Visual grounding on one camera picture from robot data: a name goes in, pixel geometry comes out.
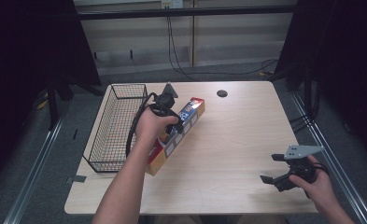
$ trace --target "black wire basket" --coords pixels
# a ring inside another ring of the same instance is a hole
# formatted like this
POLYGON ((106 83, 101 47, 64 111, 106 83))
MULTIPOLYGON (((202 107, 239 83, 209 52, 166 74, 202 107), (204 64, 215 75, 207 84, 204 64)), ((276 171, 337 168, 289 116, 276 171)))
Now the black wire basket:
POLYGON ((97 173, 116 173, 126 160, 127 136, 148 91, 145 84, 110 85, 105 97, 106 105, 90 155, 83 157, 97 173))

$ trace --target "metal frame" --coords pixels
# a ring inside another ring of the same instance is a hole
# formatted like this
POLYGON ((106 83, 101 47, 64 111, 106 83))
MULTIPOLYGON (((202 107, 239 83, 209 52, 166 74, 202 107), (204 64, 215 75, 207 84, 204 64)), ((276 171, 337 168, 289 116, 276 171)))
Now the metal frame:
POLYGON ((309 10, 321 10, 324 7, 297 7, 297 6, 269 6, 269 7, 197 7, 197 8, 171 8, 171 9, 147 9, 130 11, 94 11, 79 12, 77 14, 35 15, 31 17, 55 19, 55 20, 111 20, 134 19, 153 17, 182 17, 182 16, 217 16, 239 14, 273 14, 273 13, 305 13, 309 10))
POLYGON ((335 157, 334 153, 332 152, 332 148, 326 141, 325 137, 323 136, 323 133, 320 131, 317 124, 314 121, 308 120, 304 116, 306 114, 306 111, 302 98, 300 98, 299 95, 294 93, 291 95, 291 97, 293 99, 294 104, 296 104, 300 114, 303 116, 303 120, 307 125, 309 132, 314 137, 314 140, 320 147, 325 147, 325 150, 322 151, 322 155, 326 158, 329 168, 334 173, 337 182, 339 183, 346 198, 348 199, 349 203, 351 204, 352 208, 357 214, 360 223, 367 224, 367 205, 365 201, 360 196, 360 194, 352 184, 351 180, 349 179, 348 175, 344 171, 343 167, 341 166, 340 162, 335 157))
POLYGON ((35 184, 37 183, 38 178, 41 175, 41 171, 46 163, 47 157, 49 156, 52 146, 54 145, 55 140, 58 137, 59 131, 64 123, 64 118, 70 108, 70 102, 66 106, 66 109, 63 111, 62 115, 58 119, 57 123, 53 127, 53 129, 49 130, 47 137, 44 141, 42 148, 35 160, 34 165, 32 166, 32 170, 27 176, 25 183, 22 186, 20 194, 12 204, 11 208, 8 211, 7 217, 5 219, 4 224, 18 224, 21 221, 22 215, 26 209, 26 206, 29 203, 29 200, 32 196, 32 193, 35 190, 35 184))

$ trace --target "cardboard box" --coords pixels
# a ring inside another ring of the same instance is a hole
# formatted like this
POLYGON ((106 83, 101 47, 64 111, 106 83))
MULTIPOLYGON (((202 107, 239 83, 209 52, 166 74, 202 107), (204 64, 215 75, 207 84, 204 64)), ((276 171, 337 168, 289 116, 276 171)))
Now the cardboard box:
POLYGON ((148 155, 146 173, 150 175, 157 174, 179 142, 204 112, 205 100, 192 97, 178 113, 183 120, 183 132, 177 133, 174 128, 169 135, 167 133, 160 134, 154 143, 153 149, 148 155))

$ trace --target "wrist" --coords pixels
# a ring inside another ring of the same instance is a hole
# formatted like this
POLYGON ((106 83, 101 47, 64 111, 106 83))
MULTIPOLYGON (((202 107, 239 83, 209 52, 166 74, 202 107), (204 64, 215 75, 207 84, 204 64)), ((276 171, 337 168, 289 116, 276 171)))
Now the wrist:
POLYGON ((321 211, 319 211, 320 214, 322 214, 329 223, 351 223, 349 216, 346 214, 346 211, 341 207, 341 205, 338 203, 334 206, 328 206, 321 211))
POLYGON ((144 151, 150 152, 154 146, 155 139, 153 138, 136 138, 134 147, 143 148, 144 151))

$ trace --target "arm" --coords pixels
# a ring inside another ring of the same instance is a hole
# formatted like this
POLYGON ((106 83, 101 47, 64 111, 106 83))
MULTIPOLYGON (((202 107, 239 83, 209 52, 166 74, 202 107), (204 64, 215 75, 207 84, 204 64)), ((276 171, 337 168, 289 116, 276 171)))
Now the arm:
POLYGON ((158 117, 149 108, 145 110, 136 127, 133 149, 107 188, 92 223, 137 223, 148 154, 165 126, 176 122, 175 117, 158 117))
MULTIPOLYGON (((313 163, 318 162, 313 156, 308 156, 308 159, 313 163)), ((312 184, 306 182, 297 175, 291 175, 289 180, 307 192, 319 213, 323 215, 329 223, 354 223, 338 203, 332 190, 332 183, 329 176, 321 170, 317 170, 317 176, 317 180, 312 184)))

